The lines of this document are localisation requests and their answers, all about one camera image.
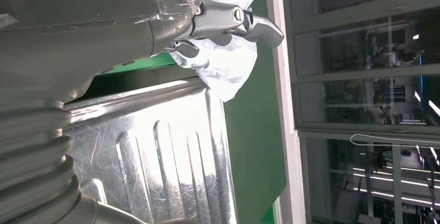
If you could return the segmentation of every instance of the robotic arm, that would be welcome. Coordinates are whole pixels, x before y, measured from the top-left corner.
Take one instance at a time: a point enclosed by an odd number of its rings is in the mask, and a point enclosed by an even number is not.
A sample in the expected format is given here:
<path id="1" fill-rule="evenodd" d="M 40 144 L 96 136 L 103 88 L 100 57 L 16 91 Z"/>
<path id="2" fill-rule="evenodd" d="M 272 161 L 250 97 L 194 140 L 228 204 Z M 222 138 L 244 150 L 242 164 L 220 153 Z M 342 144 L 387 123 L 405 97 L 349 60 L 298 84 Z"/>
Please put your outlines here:
<path id="1" fill-rule="evenodd" d="M 80 192 L 62 107 L 113 66 L 162 51 L 195 57 L 191 39 L 276 47 L 284 38 L 236 5 L 195 2 L 0 0 L 1 224 L 143 224 Z"/>

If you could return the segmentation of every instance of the green panel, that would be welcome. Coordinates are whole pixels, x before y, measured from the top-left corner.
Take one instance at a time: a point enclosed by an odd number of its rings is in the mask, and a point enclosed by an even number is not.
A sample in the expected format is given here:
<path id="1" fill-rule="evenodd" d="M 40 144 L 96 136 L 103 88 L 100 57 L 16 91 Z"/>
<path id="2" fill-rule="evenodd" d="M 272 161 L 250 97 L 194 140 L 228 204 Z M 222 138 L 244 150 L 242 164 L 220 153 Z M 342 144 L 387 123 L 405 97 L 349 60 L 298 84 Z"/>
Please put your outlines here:
<path id="1" fill-rule="evenodd" d="M 261 224 L 275 224 L 275 220 L 273 218 L 273 208 L 270 208 L 266 213 L 266 216 L 261 221 Z"/>
<path id="2" fill-rule="evenodd" d="M 116 66 L 111 71 L 107 72 L 107 74 L 132 71 L 132 70 L 141 70 L 141 69 L 151 69 L 151 68 L 159 68 L 169 65 L 174 65 L 176 62 L 168 53 L 160 53 L 155 57 L 139 59 L 133 63 L 124 65 L 124 66 Z"/>
<path id="3" fill-rule="evenodd" d="M 266 0 L 255 13 L 267 16 Z M 241 224 L 260 223 L 286 186 L 272 50 L 258 46 L 255 68 L 225 104 L 231 169 Z"/>

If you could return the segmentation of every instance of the stainless steel sheet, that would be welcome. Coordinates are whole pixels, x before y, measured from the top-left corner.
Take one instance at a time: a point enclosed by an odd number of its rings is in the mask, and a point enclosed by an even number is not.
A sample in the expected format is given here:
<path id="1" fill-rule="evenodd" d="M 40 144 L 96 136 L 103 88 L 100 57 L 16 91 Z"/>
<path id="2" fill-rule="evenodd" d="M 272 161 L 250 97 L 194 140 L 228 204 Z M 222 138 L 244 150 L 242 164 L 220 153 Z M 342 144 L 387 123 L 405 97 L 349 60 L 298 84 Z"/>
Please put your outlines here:
<path id="1" fill-rule="evenodd" d="M 66 109 L 84 193 L 146 223 L 237 223 L 223 104 L 200 79 Z"/>

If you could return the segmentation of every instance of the white cable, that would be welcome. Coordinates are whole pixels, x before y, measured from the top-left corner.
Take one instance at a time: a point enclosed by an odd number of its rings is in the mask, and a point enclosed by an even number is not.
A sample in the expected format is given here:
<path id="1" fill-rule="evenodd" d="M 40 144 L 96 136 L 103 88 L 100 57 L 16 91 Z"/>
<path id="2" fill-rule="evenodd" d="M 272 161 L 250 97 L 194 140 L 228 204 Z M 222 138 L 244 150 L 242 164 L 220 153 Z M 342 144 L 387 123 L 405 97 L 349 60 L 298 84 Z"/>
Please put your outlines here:
<path id="1" fill-rule="evenodd" d="M 380 145 L 374 145 L 374 144 L 359 144 L 354 142 L 352 139 L 356 136 L 364 136 L 364 137 L 372 137 L 372 138 L 378 138 L 378 139 L 385 139 L 385 140 L 397 140 L 397 141 L 408 141 L 408 142 L 425 142 L 425 143 L 433 143 L 433 144 L 440 144 L 440 142 L 434 142 L 434 141 L 422 141 L 422 140 L 413 140 L 413 139 L 399 139 L 399 138 L 388 138 L 388 137 L 377 137 L 377 136 L 372 136 L 372 135 L 366 135 L 366 134 L 353 134 L 350 137 L 350 142 L 354 145 L 359 145 L 359 146 L 399 146 L 399 147 L 414 147 L 414 148 L 431 148 L 428 146 L 418 146 L 418 145 L 392 145 L 392 144 L 380 144 Z"/>

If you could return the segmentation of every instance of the plastic wrap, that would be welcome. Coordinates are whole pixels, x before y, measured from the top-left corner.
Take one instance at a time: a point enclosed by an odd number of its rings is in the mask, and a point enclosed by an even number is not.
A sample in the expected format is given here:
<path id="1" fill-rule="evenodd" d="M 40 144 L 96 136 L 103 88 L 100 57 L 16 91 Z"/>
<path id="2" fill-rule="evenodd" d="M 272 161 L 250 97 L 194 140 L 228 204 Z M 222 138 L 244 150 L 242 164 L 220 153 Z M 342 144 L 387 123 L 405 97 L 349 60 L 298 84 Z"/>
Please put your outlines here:
<path id="1" fill-rule="evenodd" d="M 198 6 L 195 0 L 1 0 L 0 12 L 16 19 L 9 29 L 76 30 L 96 24 L 192 18 Z"/>
<path id="2" fill-rule="evenodd" d="M 247 9 L 253 0 L 211 1 L 235 4 Z M 173 59 L 181 67 L 194 69 L 224 102 L 234 98 L 252 72 L 257 59 L 256 44 L 235 36 L 228 46 L 216 45 L 208 39 L 192 42 L 200 49 L 196 58 L 187 58 L 176 52 L 171 53 Z"/>

